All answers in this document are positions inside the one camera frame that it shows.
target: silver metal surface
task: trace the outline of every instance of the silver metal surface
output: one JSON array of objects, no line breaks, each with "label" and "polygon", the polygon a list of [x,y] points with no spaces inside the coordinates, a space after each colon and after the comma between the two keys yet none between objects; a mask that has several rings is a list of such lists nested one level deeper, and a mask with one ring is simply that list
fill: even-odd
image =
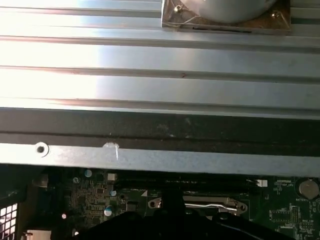
[{"label": "silver metal surface", "polygon": [[219,23],[239,23],[266,12],[277,0],[181,0],[197,15]]},{"label": "silver metal surface", "polygon": [[0,143],[1,164],[63,166],[177,173],[320,177],[320,158],[303,156],[123,149],[50,145],[45,157],[35,145]]},{"label": "silver metal surface", "polygon": [[317,7],[265,36],[162,29],[158,0],[1,1],[0,107],[318,120]]}]

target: motherboard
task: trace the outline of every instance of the motherboard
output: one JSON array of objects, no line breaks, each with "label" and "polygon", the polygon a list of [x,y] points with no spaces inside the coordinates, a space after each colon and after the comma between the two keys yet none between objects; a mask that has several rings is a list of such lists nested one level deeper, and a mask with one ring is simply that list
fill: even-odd
[{"label": "motherboard", "polygon": [[[152,216],[161,201],[161,192],[157,189],[126,188],[121,184],[119,187],[116,173],[79,168],[63,171],[63,184],[58,187],[64,201],[60,214],[67,223],[69,235],[76,235],[127,211]],[[240,192],[232,189],[225,192],[186,190],[184,194],[190,201],[195,198],[197,202],[203,200],[212,206],[218,203],[217,207],[202,211],[207,217],[215,214],[214,211],[233,211],[232,204],[236,203],[241,207],[235,208],[234,214],[254,223],[296,240],[320,240],[319,179],[274,176],[247,177],[242,181],[246,187],[238,186],[236,189],[241,189]]]}]

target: metal edge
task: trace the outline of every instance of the metal edge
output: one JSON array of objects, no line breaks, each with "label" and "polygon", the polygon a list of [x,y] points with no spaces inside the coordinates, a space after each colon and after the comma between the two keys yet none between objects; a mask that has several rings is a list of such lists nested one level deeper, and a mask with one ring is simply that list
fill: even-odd
[{"label": "metal edge", "polygon": [[51,145],[49,149],[49,154],[41,157],[37,155],[34,145],[0,143],[0,163],[176,173],[320,177],[320,157],[122,149],[115,143],[106,143],[104,147]]}]

